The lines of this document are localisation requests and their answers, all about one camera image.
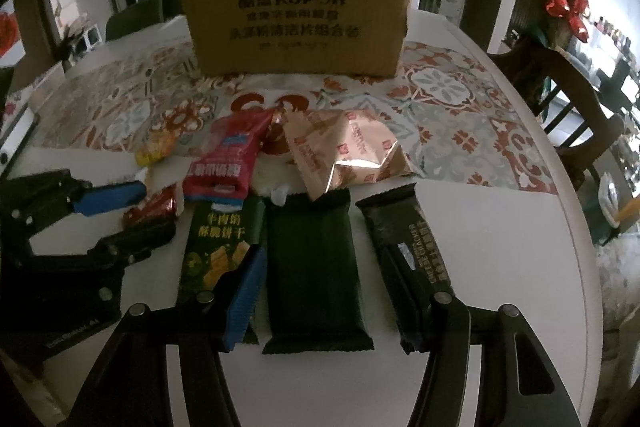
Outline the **rose gold foil snack bag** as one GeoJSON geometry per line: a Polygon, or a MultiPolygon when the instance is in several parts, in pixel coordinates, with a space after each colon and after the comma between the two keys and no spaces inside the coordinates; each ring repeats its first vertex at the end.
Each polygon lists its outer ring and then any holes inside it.
{"type": "Polygon", "coordinates": [[[282,129],[313,200],[416,172],[396,135],[367,109],[288,112],[282,129]]]}

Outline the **yellow snack packet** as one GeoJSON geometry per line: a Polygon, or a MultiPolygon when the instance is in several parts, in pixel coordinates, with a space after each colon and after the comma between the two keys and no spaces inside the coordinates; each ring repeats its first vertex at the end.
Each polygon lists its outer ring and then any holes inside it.
{"type": "Polygon", "coordinates": [[[150,130],[134,152],[134,161],[141,167],[151,167],[174,153],[181,138],[180,130],[150,130]]]}

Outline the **dark upholstered chair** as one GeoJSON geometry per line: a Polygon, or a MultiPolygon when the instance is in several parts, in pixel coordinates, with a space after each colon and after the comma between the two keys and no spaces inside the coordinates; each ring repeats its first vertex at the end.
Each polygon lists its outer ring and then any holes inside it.
{"type": "Polygon", "coordinates": [[[105,39],[106,41],[118,40],[163,21],[163,0],[142,0],[108,19],[105,39]]]}

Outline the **brown cardboard box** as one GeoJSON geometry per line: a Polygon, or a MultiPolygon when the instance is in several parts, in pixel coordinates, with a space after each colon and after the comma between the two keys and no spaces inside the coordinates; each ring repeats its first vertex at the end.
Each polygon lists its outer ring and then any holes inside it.
{"type": "Polygon", "coordinates": [[[392,77],[410,0],[181,0],[201,72],[392,77]]]}

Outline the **small red gold snack packet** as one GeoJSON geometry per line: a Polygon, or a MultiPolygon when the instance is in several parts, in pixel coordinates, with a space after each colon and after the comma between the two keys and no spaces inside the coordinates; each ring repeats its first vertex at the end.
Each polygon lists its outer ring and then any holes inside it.
{"type": "Polygon", "coordinates": [[[128,229],[157,218],[177,218],[181,210],[178,187],[174,183],[146,196],[137,206],[127,210],[122,216],[122,226],[128,229]]]}

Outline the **dark wooden chair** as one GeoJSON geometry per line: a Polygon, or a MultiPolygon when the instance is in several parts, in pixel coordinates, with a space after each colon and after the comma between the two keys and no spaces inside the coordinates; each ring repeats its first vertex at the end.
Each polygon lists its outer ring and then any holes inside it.
{"type": "Polygon", "coordinates": [[[525,35],[510,51],[490,58],[534,116],[541,116],[559,94],[565,96],[565,105],[544,126],[544,132],[555,130],[570,113],[582,118],[577,129],[555,147],[573,186],[581,187],[585,172],[622,135],[623,118],[606,116],[589,80],[562,53],[534,36],[525,35]]]}

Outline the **black cheese cracker packet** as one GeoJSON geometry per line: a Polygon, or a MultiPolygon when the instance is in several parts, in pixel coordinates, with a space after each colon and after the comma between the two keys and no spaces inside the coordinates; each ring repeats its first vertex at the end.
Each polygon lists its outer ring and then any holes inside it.
{"type": "Polygon", "coordinates": [[[432,347],[435,295],[454,297],[444,259],[413,183],[356,202],[366,222],[378,267],[408,355],[432,347]]]}

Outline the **green beef cracker packet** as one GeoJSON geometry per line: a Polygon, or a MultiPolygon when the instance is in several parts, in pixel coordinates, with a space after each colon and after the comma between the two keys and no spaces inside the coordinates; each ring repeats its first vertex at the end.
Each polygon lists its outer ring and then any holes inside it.
{"type": "Polygon", "coordinates": [[[202,322],[220,352],[257,343],[255,307],[267,274],[262,245],[264,201],[250,195],[240,210],[198,202],[184,251],[177,308],[202,322]]]}

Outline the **red white wall poster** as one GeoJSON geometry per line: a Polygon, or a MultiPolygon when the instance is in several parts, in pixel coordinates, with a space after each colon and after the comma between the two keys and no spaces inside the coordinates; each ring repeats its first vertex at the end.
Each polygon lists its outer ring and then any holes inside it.
{"type": "Polygon", "coordinates": [[[15,66],[25,56],[20,25],[13,0],[6,0],[0,8],[0,66],[15,66]]]}

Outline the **dark green snack packet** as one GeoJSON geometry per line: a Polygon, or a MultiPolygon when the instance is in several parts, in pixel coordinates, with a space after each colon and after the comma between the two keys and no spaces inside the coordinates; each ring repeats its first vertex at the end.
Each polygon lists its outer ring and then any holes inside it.
{"type": "Polygon", "coordinates": [[[361,314],[349,208],[347,190],[316,200],[290,195],[282,207],[268,202],[266,355],[374,348],[361,314]]]}

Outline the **patterned floral table mat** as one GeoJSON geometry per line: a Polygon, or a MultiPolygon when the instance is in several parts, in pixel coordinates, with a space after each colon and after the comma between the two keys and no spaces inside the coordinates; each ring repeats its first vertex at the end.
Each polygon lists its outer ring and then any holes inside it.
{"type": "Polygon", "coordinates": [[[213,121],[273,109],[264,151],[292,161],[340,116],[373,115],[423,178],[552,194],[551,171],[497,80],[464,53],[408,42],[390,79],[337,75],[205,77],[193,46],[137,52],[66,77],[43,105],[32,143],[134,153],[171,134],[180,156],[203,150],[213,121]]]}

